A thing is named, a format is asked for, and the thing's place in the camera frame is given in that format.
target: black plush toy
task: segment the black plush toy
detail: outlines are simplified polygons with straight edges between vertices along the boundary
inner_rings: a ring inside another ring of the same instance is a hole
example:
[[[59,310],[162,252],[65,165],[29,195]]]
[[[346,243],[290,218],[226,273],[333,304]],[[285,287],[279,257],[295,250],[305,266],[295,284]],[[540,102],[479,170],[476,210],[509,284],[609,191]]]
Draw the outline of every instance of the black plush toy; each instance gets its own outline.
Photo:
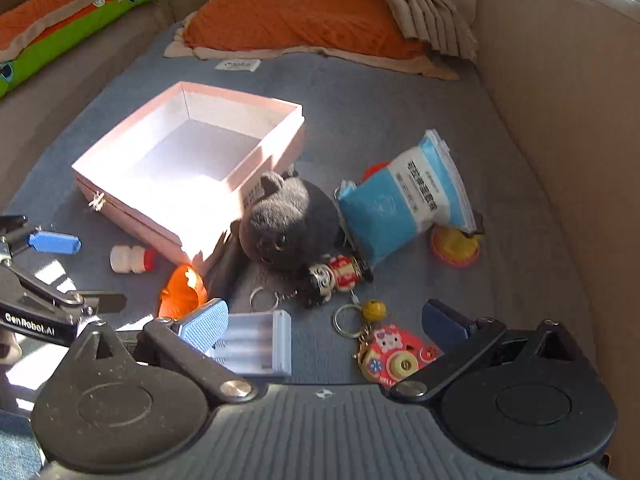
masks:
[[[273,171],[260,183],[264,196],[240,222],[242,250],[276,270],[299,270],[320,261],[341,231],[332,200],[306,180]]]

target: orange plastic cup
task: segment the orange plastic cup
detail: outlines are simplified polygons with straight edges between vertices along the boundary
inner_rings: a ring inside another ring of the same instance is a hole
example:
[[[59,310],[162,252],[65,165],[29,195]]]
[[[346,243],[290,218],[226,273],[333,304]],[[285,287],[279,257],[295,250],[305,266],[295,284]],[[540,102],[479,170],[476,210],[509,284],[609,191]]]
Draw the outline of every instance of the orange plastic cup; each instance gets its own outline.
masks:
[[[160,292],[159,317],[180,319],[207,303],[207,289],[200,275],[188,265],[174,270]]]

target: key ring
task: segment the key ring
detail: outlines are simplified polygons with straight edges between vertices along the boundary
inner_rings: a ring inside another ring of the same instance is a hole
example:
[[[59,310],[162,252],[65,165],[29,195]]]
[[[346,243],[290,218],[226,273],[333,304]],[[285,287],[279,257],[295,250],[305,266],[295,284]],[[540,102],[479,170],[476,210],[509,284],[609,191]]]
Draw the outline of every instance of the key ring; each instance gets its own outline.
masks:
[[[254,299],[255,299],[256,295],[259,292],[262,292],[262,291],[269,292],[269,293],[273,294],[275,302],[267,310],[256,310],[254,308]],[[297,295],[298,295],[298,292],[296,290],[294,290],[291,294],[286,296],[285,294],[280,294],[277,290],[272,290],[270,288],[266,288],[265,286],[257,286],[257,287],[254,288],[254,290],[252,291],[251,295],[249,296],[249,309],[251,310],[251,312],[273,312],[274,310],[277,309],[277,307],[278,307],[278,305],[280,304],[281,301],[291,300],[292,298],[295,298]]]
[[[355,304],[355,303],[344,304],[343,306],[338,307],[338,309],[336,309],[336,311],[334,312],[334,315],[332,317],[332,320],[334,322],[334,328],[335,328],[335,331],[338,334],[340,334],[342,337],[346,337],[348,339],[357,339],[361,337],[365,332],[367,332],[369,327],[364,326],[357,332],[347,332],[345,329],[343,329],[338,324],[338,314],[340,314],[343,310],[347,308],[355,308],[357,311],[359,311],[362,314],[362,307],[359,304]]]

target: beige sofa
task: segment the beige sofa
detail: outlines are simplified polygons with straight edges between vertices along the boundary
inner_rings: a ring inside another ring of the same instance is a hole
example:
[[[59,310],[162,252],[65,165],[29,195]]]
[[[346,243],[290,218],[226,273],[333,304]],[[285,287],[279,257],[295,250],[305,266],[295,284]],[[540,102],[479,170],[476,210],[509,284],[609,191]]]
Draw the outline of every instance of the beige sofa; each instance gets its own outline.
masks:
[[[25,0],[0,0],[0,13]],[[153,38],[207,0],[132,10],[0,99],[0,212],[44,149]]]
[[[482,79],[591,302],[598,369],[618,407],[613,471],[638,478],[640,3],[478,0],[476,33]]]

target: orange cushion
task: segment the orange cushion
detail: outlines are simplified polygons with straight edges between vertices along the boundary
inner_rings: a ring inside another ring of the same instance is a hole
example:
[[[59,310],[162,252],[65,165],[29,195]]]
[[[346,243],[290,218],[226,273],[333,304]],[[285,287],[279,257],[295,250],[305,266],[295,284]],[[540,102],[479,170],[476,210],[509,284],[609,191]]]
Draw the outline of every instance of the orange cushion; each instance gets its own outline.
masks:
[[[385,0],[211,0],[184,31],[191,48],[281,50],[322,46],[367,56],[413,59]]]

